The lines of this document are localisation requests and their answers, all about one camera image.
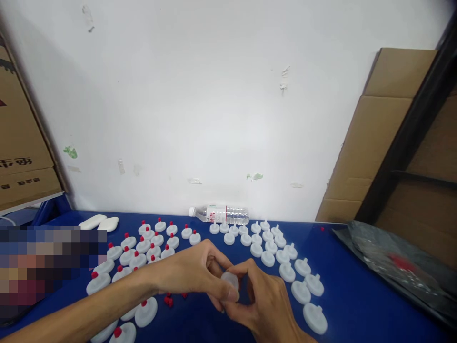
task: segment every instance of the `white plastic part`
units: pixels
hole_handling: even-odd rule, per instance
[[[127,237],[120,243],[122,250],[125,250],[125,247],[128,246],[129,249],[132,249],[137,244],[137,239],[135,237]]]
[[[284,250],[278,250],[276,252],[276,260],[279,262],[279,264],[289,263],[290,257],[289,254]]]
[[[284,248],[286,246],[286,239],[284,238],[282,232],[275,237],[275,244],[278,248]]]
[[[306,281],[294,281],[290,290],[292,291],[292,295],[295,300],[297,300],[300,304],[304,305],[311,301],[311,293],[306,286]]]
[[[118,326],[118,321],[119,319],[112,322],[110,325],[108,325],[106,328],[104,328],[102,331],[100,331],[98,334],[92,337],[90,341],[92,343],[102,343],[106,341],[113,334],[116,326]]]
[[[233,224],[233,226],[230,226],[228,232],[230,232],[231,234],[233,234],[233,237],[237,237],[237,236],[239,235],[239,230],[238,230],[236,224]]]
[[[135,312],[135,323],[138,327],[145,327],[151,323],[157,314],[157,300],[154,297],[150,297],[146,300],[146,305],[143,303],[138,305]]]
[[[139,253],[145,253],[146,251],[148,251],[151,247],[151,242],[150,240],[143,240],[143,241],[140,241],[138,244],[137,244],[137,248],[136,250],[139,252]]]
[[[309,328],[317,334],[324,334],[327,331],[327,319],[322,313],[322,307],[307,303],[303,307],[303,316]]]
[[[273,234],[270,232],[270,229],[268,229],[262,233],[262,238],[265,242],[273,241],[275,239]]]
[[[262,228],[258,224],[258,221],[251,225],[251,231],[252,233],[260,233],[260,231],[262,231]]]
[[[311,274],[311,267],[308,264],[307,258],[304,258],[303,260],[296,260],[294,266],[297,273],[301,276],[307,276],[308,274]]]
[[[157,259],[157,258],[160,258],[160,255],[162,254],[162,250],[160,249],[160,247],[158,247],[154,244],[154,248],[152,248],[153,244],[154,243],[151,243],[151,248],[146,253],[146,258],[148,259],[148,261],[151,261],[152,255],[154,255]]]
[[[81,230],[92,230],[93,228],[96,228],[106,218],[106,215],[96,214],[93,217],[90,217],[89,219],[83,221],[81,224],[79,224],[79,226],[81,227]]]
[[[189,238],[190,245],[197,245],[201,242],[201,236],[198,232],[194,230],[194,233]]]
[[[219,225],[217,225],[216,223],[211,224],[211,226],[209,227],[209,232],[211,234],[218,234],[219,233]]]
[[[251,244],[251,254],[252,254],[252,256],[260,257],[260,256],[262,256],[262,252],[263,252],[263,249],[262,249],[261,245],[259,245],[257,243],[252,243]]]
[[[129,265],[131,259],[135,256],[135,251],[135,249],[124,251],[124,253],[119,257],[120,264],[123,266]]]
[[[118,272],[114,274],[113,279],[111,282],[116,282],[119,279],[122,279],[124,276],[127,276],[132,273],[132,269],[130,267],[125,267],[122,268],[122,271],[119,272],[119,267],[118,267]]]
[[[242,235],[241,244],[243,244],[244,246],[251,246],[251,244],[252,244],[251,236],[249,236],[248,234]]]
[[[283,263],[279,266],[279,275],[285,282],[294,282],[295,280],[295,270],[292,268],[290,262]]]
[[[268,251],[264,251],[260,259],[267,267],[273,267],[275,265],[275,256]]]
[[[291,260],[296,259],[298,256],[298,252],[294,247],[294,243],[292,243],[291,245],[286,245],[284,247],[284,251],[287,252],[287,254],[289,254]]]
[[[165,246],[165,249],[162,251],[162,254],[160,254],[160,258],[163,260],[164,258],[167,258],[174,254],[175,254],[175,250],[173,248],[171,248],[169,246],[167,249],[167,246]]]
[[[278,251],[278,247],[273,241],[267,241],[265,242],[265,250],[275,255]]]
[[[305,276],[305,281],[306,286],[313,295],[321,296],[324,293],[324,285],[320,280],[319,274],[316,274],[316,276],[308,274],[307,276]]]
[[[92,279],[86,287],[87,295],[94,294],[111,283],[111,276],[103,273]]]
[[[226,245],[232,245],[233,243],[235,243],[235,236],[228,232],[224,235],[224,243]]]
[[[133,343],[137,337],[137,329],[132,322],[124,323],[120,326],[122,333],[118,338],[114,334],[109,339],[109,343]]]
[[[147,259],[146,259],[146,255],[145,254],[138,254],[138,256],[134,256],[131,260],[130,260],[130,265],[129,267],[134,270],[135,267],[137,268],[141,268],[142,266],[144,266],[147,262]]]
[[[106,230],[107,232],[111,232],[117,228],[118,223],[119,223],[118,217],[107,218],[100,223],[97,230]]]
[[[238,232],[239,232],[239,235],[242,236],[244,234],[249,234],[249,229],[247,226],[242,225],[238,228]]]
[[[263,231],[269,230],[270,229],[270,223],[265,219],[263,222],[260,222],[260,228]]]
[[[258,244],[260,246],[262,246],[262,237],[256,233],[254,235],[251,236],[251,240],[252,240],[252,244]]]
[[[99,264],[97,267],[94,268],[94,272],[98,274],[109,273],[114,268],[114,261],[112,259],[107,259],[102,264]]]
[[[230,283],[236,290],[239,290],[239,281],[236,275],[230,272],[225,272],[220,278]]]
[[[167,244],[170,248],[176,249],[179,245],[179,238],[173,234],[173,237],[167,239]]]

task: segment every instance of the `blue table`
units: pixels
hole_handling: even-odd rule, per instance
[[[78,225],[94,214],[96,213],[89,211],[70,211],[50,221],[48,225]],[[136,213],[103,214],[119,217],[117,229],[108,233],[108,242],[113,242],[114,245],[120,245],[126,232],[138,240],[141,221],[146,220],[146,223],[153,227],[159,217]],[[209,233],[208,223],[190,217],[160,217],[163,221],[173,221],[178,226],[180,243],[177,251],[190,247],[189,241],[181,239],[180,235],[187,223],[200,233],[202,240],[210,238],[232,263],[237,264],[252,257],[249,248],[241,245],[239,237],[234,245],[227,246],[223,242],[223,234]],[[322,306],[327,318],[328,330],[322,336],[308,328],[303,317],[303,306],[295,300],[290,284],[287,284],[297,323],[319,342],[444,342],[448,339],[444,328],[392,290],[338,241],[331,228],[344,227],[343,225],[297,222],[270,224],[279,224],[288,243],[295,243],[298,257],[307,257],[313,274],[321,275],[324,294],[321,297],[312,296],[311,302]],[[277,261],[273,267],[268,268],[262,264],[260,258],[255,260],[266,273],[279,276]],[[119,260],[116,261],[111,276],[118,264]],[[297,279],[303,278],[297,273]],[[20,322],[0,329],[0,337],[84,298],[89,281],[90,271],[81,271],[81,277],[68,282],[41,301]],[[245,288],[240,296],[242,303],[248,303]],[[189,294],[187,299],[175,294],[174,306],[171,309],[165,305],[163,295],[157,296],[157,300],[158,314],[150,325],[137,328],[136,342],[254,342],[247,328],[232,322],[226,314],[217,312],[205,294]]]

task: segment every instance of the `plastic bottle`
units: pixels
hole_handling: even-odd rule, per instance
[[[249,211],[246,208],[229,206],[200,206],[189,209],[190,217],[197,217],[202,222],[216,222],[246,225],[249,223]]]

